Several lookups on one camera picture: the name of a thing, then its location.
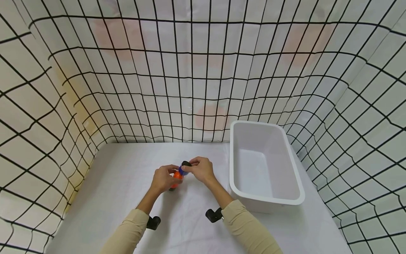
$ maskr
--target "white backdrop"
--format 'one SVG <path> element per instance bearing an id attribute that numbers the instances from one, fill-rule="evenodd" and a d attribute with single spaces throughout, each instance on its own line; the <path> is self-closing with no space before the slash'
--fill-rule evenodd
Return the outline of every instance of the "white backdrop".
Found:
<path id="1" fill-rule="evenodd" d="M 354 253 L 400 253 L 405 9 L 2 1 L 0 252 L 44 252 L 103 144 L 228 141 L 240 119 L 284 127 Z"/>

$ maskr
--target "black clip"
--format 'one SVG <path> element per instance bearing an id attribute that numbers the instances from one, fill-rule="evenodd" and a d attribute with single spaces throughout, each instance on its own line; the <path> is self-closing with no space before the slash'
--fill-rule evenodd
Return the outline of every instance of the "black clip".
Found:
<path id="1" fill-rule="evenodd" d="M 223 217 L 223 214 L 221 214 L 221 208 L 219 207 L 215 212 L 212 209 L 207 210 L 206 217 L 211 223 L 220 220 Z"/>
<path id="2" fill-rule="evenodd" d="M 159 218 L 158 216 L 155 216 L 154 218 L 149 217 L 147 228 L 156 230 L 159 226 L 159 223 L 161 223 L 161 218 Z"/>

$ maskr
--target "white container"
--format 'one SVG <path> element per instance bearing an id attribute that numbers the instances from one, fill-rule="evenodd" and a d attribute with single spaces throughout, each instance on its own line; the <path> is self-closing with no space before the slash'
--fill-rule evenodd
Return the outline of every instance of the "white container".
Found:
<path id="1" fill-rule="evenodd" d="M 230 132 L 232 195 L 252 212 L 299 205 L 305 192 L 285 131 L 278 125 L 234 121 Z"/>

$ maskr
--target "beige sleeve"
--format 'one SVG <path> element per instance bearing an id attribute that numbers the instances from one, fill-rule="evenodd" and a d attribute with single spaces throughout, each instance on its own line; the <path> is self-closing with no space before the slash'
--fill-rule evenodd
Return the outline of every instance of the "beige sleeve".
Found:
<path id="1" fill-rule="evenodd" d="M 224 224 L 248 254 L 283 254 L 274 237 L 239 200 L 231 202 L 221 213 Z"/>
<path id="2" fill-rule="evenodd" d="M 131 210 L 125 220 L 107 240 L 99 254 L 132 254 L 147 227 L 149 215 Z"/>

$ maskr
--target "white tablecloth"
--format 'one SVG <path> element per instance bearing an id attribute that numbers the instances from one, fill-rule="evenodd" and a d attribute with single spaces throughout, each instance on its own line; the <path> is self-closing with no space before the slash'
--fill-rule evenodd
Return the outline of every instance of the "white tablecloth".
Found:
<path id="1" fill-rule="evenodd" d="M 229 143 L 108 144 L 96 155 L 66 219 L 48 253 L 98 253 L 107 238 L 149 188 L 154 170 L 180 165 L 196 156 L 210 158 L 215 175 L 229 190 Z M 278 241 L 284 254 L 351 254 L 316 189 L 296 157 L 306 192 L 299 206 L 273 214 L 253 213 Z M 134 253 L 244 253 L 221 221 L 210 223 L 207 209 L 218 204 L 193 175 L 155 203 L 151 216 L 162 220 L 156 231 L 146 230 Z"/>

